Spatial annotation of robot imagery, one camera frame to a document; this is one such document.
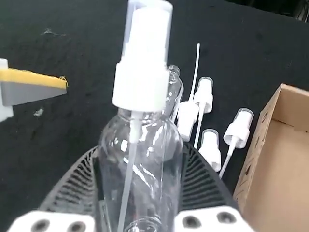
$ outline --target spray bottle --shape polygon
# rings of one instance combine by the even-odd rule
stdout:
[[[162,114],[172,9],[163,0],[128,2],[112,97],[119,110],[98,146],[112,232],[169,232],[177,214],[183,144]]]

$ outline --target cardboard box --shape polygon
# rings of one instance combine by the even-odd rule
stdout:
[[[309,231],[309,92],[281,84],[262,110],[234,192],[257,232]]]

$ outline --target black table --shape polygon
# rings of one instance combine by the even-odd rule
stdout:
[[[213,111],[202,130],[218,130],[225,157],[222,136],[239,108],[255,112],[253,134],[280,83],[309,90],[309,27],[222,0],[173,4],[169,64],[180,67],[187,100],[201,43],[198,77],[214,80]],[[14,107],[14,117],[0,123],[0,231],[40,205],[117,113],[111,99],[125,18],[125,0],[2,0],[0,57],[13,68],[65,76],[69,88],[66,95]],[[65,36],[44,34],[46,28]],[[43,115],[35,117],[40,108]],[[231,191],[246,152],[235,151],[223,178]]]

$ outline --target spray cap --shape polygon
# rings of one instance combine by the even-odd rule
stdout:
[[[223,136],[224,141],[228,145],[235,144],[235,148],[244,148],[250,134],[249,128],[253,116],[254,114],[251,110],[247,108],[239,109],[234,121],[228,126]]]
[[[144,112],[165,107],[172,10],[163,0],[129,0],[122,57],[115,74],[115,106]]]
[[[199,153],[216,171],[221,169],[221,152],[219,150],[219,133],[214,129],[206,129],[202,132],[202,145]]]
[[[204,114],[212,110],[212,85],[213,80],[210,77],[202,77],[198,81],[197,91],[194,94],[193,101],[200,107]]]
[[[192,128],[197,121],[198,105],[193,101],[183,101],[179,105],[177,114],[177,128],[181,138],[188,142],[191,138]]]

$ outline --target yellow block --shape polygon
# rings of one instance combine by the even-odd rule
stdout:
[[[0,69],[0,82],[16,82],[30,85],[48,86],[54,88],[67,88],[67,80],[64,77],[59,79],[54,76],[37,74],[27,70]]]

